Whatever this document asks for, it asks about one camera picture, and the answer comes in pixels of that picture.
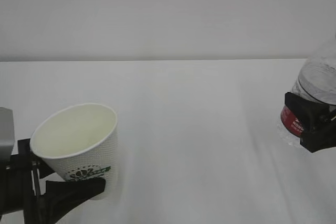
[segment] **white wall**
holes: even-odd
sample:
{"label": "white wall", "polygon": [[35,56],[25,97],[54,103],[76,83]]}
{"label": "white wall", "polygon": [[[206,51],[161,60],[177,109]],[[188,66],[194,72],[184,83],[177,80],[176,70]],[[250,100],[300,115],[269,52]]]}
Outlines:
{"label": "white wall", "polygon": [[0,0],[0,60],[304,57],[336,0]]}

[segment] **white table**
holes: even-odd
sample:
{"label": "white table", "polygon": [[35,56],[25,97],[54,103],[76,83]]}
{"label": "white table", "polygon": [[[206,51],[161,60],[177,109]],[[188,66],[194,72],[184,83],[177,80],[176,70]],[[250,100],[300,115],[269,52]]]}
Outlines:
{"label": "white table", "polygon": [[14,110],[17,139],[71,104],[118,112],[114,198],[60,223],[334,224],[336,149],[310,154],[276,131],[303,62],[3,62],[0,106]]}

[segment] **cup rim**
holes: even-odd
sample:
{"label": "cup rim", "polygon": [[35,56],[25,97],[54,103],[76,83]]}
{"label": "cup rim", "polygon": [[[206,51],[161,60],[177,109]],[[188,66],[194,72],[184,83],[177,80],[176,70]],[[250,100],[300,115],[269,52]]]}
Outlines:
{"label": "cup rim", "polygon": [[[101,140],[99,140],[98,142],[96,142],[95,144],[91,145],[90,147],[84,149],[84,150],[81,150],[81,151],[78,151],[78,152],[75,152],[75,153],[71,153],[71,154],[68,154],[68,155],[63,155],[63,156],[46,156],[46,155],[41,155],[39,154],[38,152],[35,151],[35,148],[33,146],[33,142],[34,142],[34,138],[35,138],[35,135],[36,135],[36,132],[47,122],[49,121],[51,118],[53,118],[54,116],[57,116],[58,114],[64,112],[64,111],[67,111],[67,110],[70,110],[74,107],[77,107],[77,106],[83,106],[83,105],[99,105],[99,106],[103,106],[105,107],[106,109],[109,109],[110,111],[112,111],[115,115],[115,124],[112,128],[111,131],[109,131],[109,133],[104,137],[102,138]],[[41,157],[41,158],[46,158],[46,159],[62,159],[62,158],[69,158],[69,157],[74,157],[74,156],[78,156],[78,155],[81,155],[83,153],[86,153],[90,150],[92,150],[93,148],[97,147],[98,145],[100,145],[101,143],[103,143],[110,135],[112,132],[115,131],[116,127],[117,127],[117,124],[118,124],[118,115],[117,113],[115,112],[114,109],[112,109],[111,107],[109,106],[106,106],[104,104],[101,104],[101,103],[81,103],[81,104],[76,104],[76,105],[71,105],[71,106],[68,106],[62,110],[59,110],[57,112],[55,112],[54,114],[50,115],[47,119],[45,119],[42,123],[40,123],[40,125],[34,130],[31,138],[30,138],[30,142],[29,142],[29,146],[30,146],[30,149],[31,151],[38,157]]]}

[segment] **red bottle label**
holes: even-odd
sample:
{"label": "red bottle label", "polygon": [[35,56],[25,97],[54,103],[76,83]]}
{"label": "red bottle label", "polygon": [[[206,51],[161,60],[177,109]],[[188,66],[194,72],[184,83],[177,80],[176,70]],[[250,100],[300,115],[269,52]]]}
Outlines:
{"label": "red bottle label", "polygon": [[303,132],[303,127],[300,121],[295,117],[293,112],[289,110],[286,106],[282,109],[281,112],[281,121],[286,127],[286,129],[289,130],[290,133],[292,133],[295,136],[300,136]]}

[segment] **white paper cup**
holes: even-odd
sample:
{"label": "white paper cup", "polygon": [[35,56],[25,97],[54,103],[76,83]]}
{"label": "white paper cup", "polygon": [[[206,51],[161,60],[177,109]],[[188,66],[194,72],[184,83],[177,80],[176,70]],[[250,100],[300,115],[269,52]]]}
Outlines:
{"label": "white paper cup", "polygon": [[117,182],[117,114],[109,107],[85,103],[63,109],[33,133],[30,148],[65,181],[106,180],[106,197]]}

